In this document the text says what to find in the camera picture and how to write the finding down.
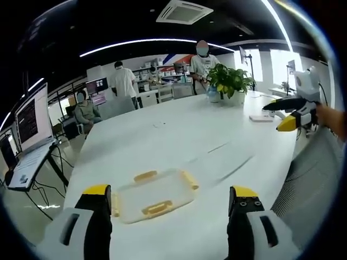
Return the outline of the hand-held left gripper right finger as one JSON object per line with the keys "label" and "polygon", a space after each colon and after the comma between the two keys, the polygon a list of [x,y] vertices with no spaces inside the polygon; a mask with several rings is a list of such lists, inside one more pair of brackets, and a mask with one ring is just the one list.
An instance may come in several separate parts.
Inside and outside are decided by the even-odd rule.
{"label": "hand-held left gripper right finger", "polygon": [[300,250],[291,229],[272,210],[265,210],[257,193],[230,187],[227,259],[297,259]]}

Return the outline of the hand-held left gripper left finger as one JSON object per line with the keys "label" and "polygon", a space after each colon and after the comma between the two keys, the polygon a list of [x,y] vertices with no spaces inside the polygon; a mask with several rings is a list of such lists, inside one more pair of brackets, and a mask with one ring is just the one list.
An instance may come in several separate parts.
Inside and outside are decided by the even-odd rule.
{"label": "hand-held left gripper left finger", "polygon": [[47,225],[36,251],[40,259],[110,259],[111,233],[111,186],[94,185]]}

